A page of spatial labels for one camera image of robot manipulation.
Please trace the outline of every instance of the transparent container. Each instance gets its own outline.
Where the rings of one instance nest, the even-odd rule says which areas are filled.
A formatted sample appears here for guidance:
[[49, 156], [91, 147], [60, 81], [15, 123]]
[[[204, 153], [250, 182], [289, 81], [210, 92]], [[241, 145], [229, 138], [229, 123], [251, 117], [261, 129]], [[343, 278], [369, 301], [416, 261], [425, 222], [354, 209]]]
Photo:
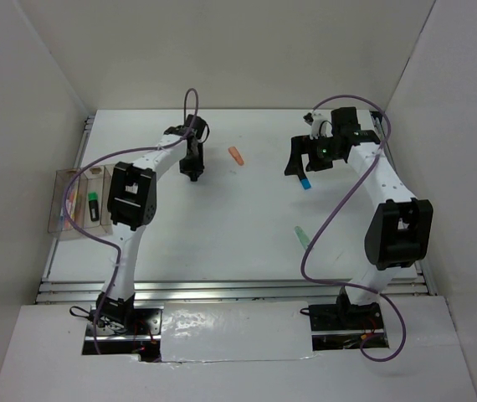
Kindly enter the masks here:
[[[112, 233], [110, 213], [106, 208], [114, 165], [94, 166], [84, 172], [68, 194], [68, 211], [75, 223], [94, 236]], [[54, 181], [53, 202], [49, 215], [49, 233], [59, 240], [83, 236], [64, 217], [62, 197], [69, 180], [78, 169], [58, 170]]]

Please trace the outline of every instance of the cable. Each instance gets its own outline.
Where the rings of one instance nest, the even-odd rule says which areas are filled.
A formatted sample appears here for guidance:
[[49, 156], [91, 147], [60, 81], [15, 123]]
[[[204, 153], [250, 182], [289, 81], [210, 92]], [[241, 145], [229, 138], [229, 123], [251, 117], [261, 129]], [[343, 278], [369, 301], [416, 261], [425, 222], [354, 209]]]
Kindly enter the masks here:
[[205, 139], [203, 141], [201, 141], [202, 144], [204, 144], [205, 142], [207, 142], [208, 140], [208, 136], [211, 134], [211, 127], [208, 126], [208, 123], [207, 123], [207, 136], [205, 137]]
[[382, 110], [382, 108], [378, 105], [376, 105], [375, 103], [371, 102], [370, 100], [368, 99], [365, 99], [365, 98], [362, 98], [361, 96], [357, 96], [357, 95], [335, 95], [335, 96], [331, 96], [329, 98], [326, 98], [324, 100], [322, 100], [321, 102], [319, 102], [318, 104], [315, 105], [315, 107], [313, 107], [313, 111], [317, 110], [319, 107], [321, 107], [322, 105], [324, 105], [325, 103], [329, 102], [329, 101], [333, 101], [335, 99], [341, 99], [341, 98], [345, 98], [345, 99], [356, 99], [358, 101], [362, 101], [362, 102], [365, 102], [367, 103], [369, 106], [372, 106], [374, 109], [376, 109], [378, 111], [378, 113], [380, 113], [385, 122], [386, 122], [386, 125], [387, 125], [387, 134], [386, 136], [382, 139], [382, 141], [380, 142], [380, 145], [378, 146], [378, 150], [377, 150], [377, 153], [376, 153], [376, 156], [374, 157], [374, 161], [372, 161], [372, 164], [371, 166], [363, 173], [363, 175], [359, 178], [359, 180], [357, 180], [356, 184], [354, 184], [354, 186], [350, 189], [350, 191], [343, 197], [343, 199], [340, 201], [340, 203], [333, 209], [333, 211], [331, 211], [331, 214], [330, 216], [328, 216], [328, 218], [326, 219], [326, 221], [324, 222], [324, 224], [322, 224], [321, 228], [316, 232], [316, 234], [313, 236], [313, 239], [311, 240], [311, 242], [309, 243], [309, 246], [307, 247], [307, 250], [305, 251], [304, 253], [304, 256], [302, 257], [302, 262], [300, 264], [300, 273], [301, 275], [304, 277], [304, 279], [306, 279], [307, 281], [309, 282], [313, 282], [313, 283], [318, 283], [318, 284], [321, 284], [321, 285], [327, 285], [327, 286], [341, 286], [341, 287], [344, 287], [344, 286], [349, 286], [349, 287], [354, 287], [356, 289], [361, 289], [361, 290], [364, 290], [364, 291], [369, 291], [371, 293], [374, 293], [376, 295], [379, 295], [382, 299], [384, 299], [387, 303], [389, 303], [389, 305], [392, 307], [392, 309], [395, 311], [395, 313], [397, 314], [397, 317], [398, 317], [398, 320], [400, 321], [400, 325], [402, 326], [402, 331], [403, 331], [403, 335], [402, 335], [402, 340], [400, 342], [400, 345], [398, 345], [398, 348], [389, 356], [387, 356], [386, 358], [374, 358], [373, 356], [367, 354], [365, 352], [365, 349], [364, 349], [364, 346], [367, 342], [369, 342], [371, 339], [374, 339], [374, 338], [379, 338], [381, 337], [382, 335], [380, 334], [376, 334], [376, 335], [371, 335], [370, 337], [367, 337], [365, 339], [363, 339], [362, 343], [360, 344], [359, 346], [359, 349], [361, 350], [363, 356], [365, 356], [366, 358], [368, 358], [369, 360], [372, 360], [373, 362], [388, 362], [389, 360], [393, 360], [394, 358], [396, 358], [403, 350], [404, 348], [404, 344], [406, 343], [406, 322], [404, 321], [404, 318], [402, 316], [402, 314], [400, 313], [400, 311], [398, 310], [397, 306], [395, 306], [395, 304], [392, 302], [392, 300], [387, 297], [386, 295], [376, 291], [375, 289], [372, 289], [371, 287], [367, 287], [367, 286], [363, 286], [363, 285], [358, 285], [356, 283], [350, 283], [350, 282], [342, 282], [342, 281], [329, 281], [329, 280], [322, 280], [322, 279], [314, 279], [314, 278], [311, 278], [310, 276], [308, 276], [306, 273], [305, 273], [305, 263], [307, 262], [307, 258], [309, 257], [309, 255], [311, 254], [311, 251], [313, 250], [313, 247], [315, 246], [315, 243], [318, 241], [318, 239], [322, 236], [322, 234], [324, 233], [324, 231], [326, 230], [326, 228], [328, 227], [328, 225], [331, 223], [331, 221], [336, 217], [336, 215], [339, 213], [339, 211], [341, 211], [342, 207], [345, 206], [345, 204], [348, 202], [348, 200], [351, 198], [352, 195], [354, 195], [354, 193], [357, 191], [357, 189], [363, 184], [363, 182], [369, 177], [369, 175], [371, 174], [371, 172], [374, 170], [374, 168], [376, 167], [376, 165], [378, 164], [378, 161], [380, 160], [380, 156], [382, 155], [382, 149], [386, 146], [387, 144], [387, 141], [389, 141], [389, 138], [391, 137], [391, 121], [389, 120], [389, 118], [387, 117], [386, 115], [386, 112]]
[[[188, 96], [191, 93], [194, 94], [196, 105], [194, 107], [194, 118], [190, 122], [190, 126], [187, 128], [185, 134], [182, 137], [180, 137], [177, 141], [175, 141], [171, 144], [165, 145], [163, 147], [158, 147], [158, 149], [167, 149], [167, 148], [175, 147], [179, 142], [186, 140], [188, 138], [188, 136], [191, 134], [194, 122], [196, 121], [197, 110], [199, 108], [199, 95], [197, 93], [197, 90], [195, 88], [189, 88], [187, 90], [187, 93], [185, 94], [184, 113], [186, 114], [187, 99], [188, 99]], [[93, 162], [90, 162], [86, 166], [79, 169], [79, 171], [71, 178], [71, 180], [69, 180], [69, 183], [64, 190], [64, 195], [62, 196], [62, 210], [64, 212], [64, 216], [67, 219], [67, 221], [71, 224], [71, 226], [73, 226], [73, 229], [75, 229], [76, 231], [83, 234], [84, 236], [86, 236], [89, 239], [97, 241], [98, 243], [101, 243], [103, 245], [108, 245], [109, 247], [112, 247], [117, 252], [117, 256], [115, 258], [115, 264], [114, 264], [114, 271], [112, 272], [112, 277], [110, 278], [110, 283], [106, 287], [105, 294], [103, 295], [103, 297], [102, 297], [102, 299], [99, 303], [99, 306], [97, 306], [97, 308], [95, 309], [95, 314], [94, 314], [93, 335], [94, 335], [95, 351], [97, 352], [97, 354], [101, 354], [100, 349], [99, 349], [99, 345], [97, 343], [97, 322], [99, 320], [101, 309], [103, 308], [103, 305], [105, 304], [105, 300], [108, 297], [108, 295], [110, 294], [110, 291], [112, 290], [112, 287], [115, 284], [115, 278], [118, 275], [118, 270], [120, 268], [120, 262], [121, 262], [121, 248], [116, 243], [112, 243], [111, 241], [100, 239], [99, 237], [88, 233], [86, 230], [84, 230], [83, 228], [81, 228], [80, 226], [78, 226], [75, 223], [75, 221], [71, 218], [71, 216], [69, 214], [69, 211], [68, 211], [68, 207], [67, 207], [67, 199], [68, 199], [69, 190], [71, 189], [71, 187], [73, 187], [74, 183], [82, 175], [82, 173], [84, 173], [86, 170], [92, 168], [97, 163], [103, 162], [105, 159], [108, 159], [109, 157], [116, 157], [118, 155], [123, 155], [125, 153], [131, 153], [131, 152], [156, 151], [156, 150], [157, 150], [157, 147], [138, 147], [138, 148], [124, 149], [122, 151], [116, 151], [116, 152], [113, 152], [113, 153], [109, 153], [108, 155], [104, 155], [103, 157], [99, 157], [99, 158], [95, 159]]]
[[321, 123], [321, 126], [319, 127], [319, 137], [322, 135], [322, 127], [324, 126], [325, 123], [330, 123], [328, 120], [324, 120]]

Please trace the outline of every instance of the marker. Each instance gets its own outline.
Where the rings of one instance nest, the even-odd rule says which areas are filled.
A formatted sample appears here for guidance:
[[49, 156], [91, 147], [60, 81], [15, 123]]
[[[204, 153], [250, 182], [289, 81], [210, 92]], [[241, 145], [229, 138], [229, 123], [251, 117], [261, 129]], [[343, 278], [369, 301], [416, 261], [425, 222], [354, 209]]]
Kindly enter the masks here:
[[97, 222], [99, 220], [99, 202], [97, 201], [97, 193], [88, 193], [88, 207], [90, 207], [90, 220]]
[[240, 156], [239, 150], [236, 147], [230, 147], [228, 151], [236, 163], [238, 163], [240, 166], [244, 165], [244, 160]]
[[305, 234], [304, 230], [300, 226], [295, 227], [295, 233], [298, 237], [298, 240], [302, 244], [302, 247], [304, 247], [304, 250], [307, 250], [311, 242], [311, 240], [309, 240], [309, 237], [307, 237], [307, 234]]

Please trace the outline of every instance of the white tabletop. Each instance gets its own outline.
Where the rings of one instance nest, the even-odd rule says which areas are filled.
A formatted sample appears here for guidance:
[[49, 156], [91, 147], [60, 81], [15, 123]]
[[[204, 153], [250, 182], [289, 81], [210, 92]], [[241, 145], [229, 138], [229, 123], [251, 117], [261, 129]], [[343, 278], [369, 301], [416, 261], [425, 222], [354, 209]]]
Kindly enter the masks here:
[[[217, 363], [141, 363], [137, 355], [128, 354], [82, 356], [85, 320], [70, 316], [67, 306], [25, 306], [0, 373], [0, 402], [475, 402], [445, 300], [422, 296], [393, 301], [408, 325], [408, 343], [388, 363], [367, 361], [359, 350], [319, 352], [306, 359]], [[271, 303], [257, 303], [259, 314], [269, 317]], [[381, 307], [389, 343], [395, 348], [400, 324], [387, 303], [382, 301]], [[258, 325], [258, 332], [266, 328], [262, 322]], [[271, 349], [273, 338], [262, 334], [252, 347]], [[234, 353], [233, 340], [227, 339], [229, 356]], [[369, 353], [386, 356], [387, 350]]]
[[[297, 280], [304, 253], [294, 227], [311, 238], [358, 179], [344, 162], [309, 173], [305, 191], [283, 174], [290, 138], [304, 135], [305, 111], [200, 111], [211, 127], [205, 173], [196, 183], [173, 167], [157, 185], [156, 217], [141, 241], [137, 281]], [[373, 129], [368, 111], [358, 111], [363, 129]], [[181, 111], [98, 111], [82, 164], [106, 153], [155, 144]], [[235, 146], [240, 167], [228, 154]], [[129, 162], [140, 153], [114, 157]], [[333, 221], [310, 258], [314, 277], [350, 279], [368, 264], [363, 239], [373, 215], [364, 188]], [[104, 281], [114, 251], [91, 240], [59, 242], [50, 281]], [[398, 279], [416, 277], [413, 267]]]

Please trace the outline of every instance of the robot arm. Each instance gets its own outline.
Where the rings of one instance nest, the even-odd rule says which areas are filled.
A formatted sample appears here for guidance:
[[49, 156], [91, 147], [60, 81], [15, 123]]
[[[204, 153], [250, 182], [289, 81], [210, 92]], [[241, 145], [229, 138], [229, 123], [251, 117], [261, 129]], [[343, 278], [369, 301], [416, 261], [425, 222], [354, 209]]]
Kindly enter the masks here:
[[[193, 134], [184, 136], [192, 118]], [[124, 327], [132, 324], [135, 300], [135, 268], [141, 237], [156, 212], [156, 182], [175, 163], [191, 181], [203, 173], [203, 144], [199, 141], [207, 123], [189, 116], [184, 126], [170, 127], [156, 145], [132, 163], [119, 162], [114, 167], [107, 207], [113, 228], [113, 241], [121, 248], [121, 262], [114, 286], [106, 295], [100, 315]], [[105, 297], [111, 278], [104, 284], [97, 305]]]
[[[348, 164], [361, 176], [377, 152], [378, 146], [370, 142], [353, 147]], [[365, 254], [371, 264], [362, 267], [351, 283], [381, 292], [403, 267], [426, 255], [433, 209], [428, 200], [417, 200], [404, 186], [383, 152], [363, 185], [377, 206], [365, 236]], [[346, 294], [357, 306], [377, 299], [373, 293], [354, 287], [346, 288]]]
[[[376, 132], [361, 129], [354, 107], [331, 112], [331, 137], [325, 133], [328, 120], [321, 113], [309, 113], [304, 118], [311, 126], [310, 135], [291, 139], [285, 169], [286, 176], [298, 176], [304, 189], [310, 184], [302, 165], [303, 154], [309, 156], [307, 172], [332, 168], [333, 161], [343, 159], [361, 176], [380, 152]], [[371, 264], [362, 267], [351, 283], [381, 292], [401, 268], [426, 255], [433, 209], [428, 200], [417, 200], [403, 185], [383, 151], [364, 186], [377, 208], [365, 236], [365, 254]], [[377, 301], [374, 293], [349, 286], [341, 294], [345, 304], [353, 307], [367, 307]]]

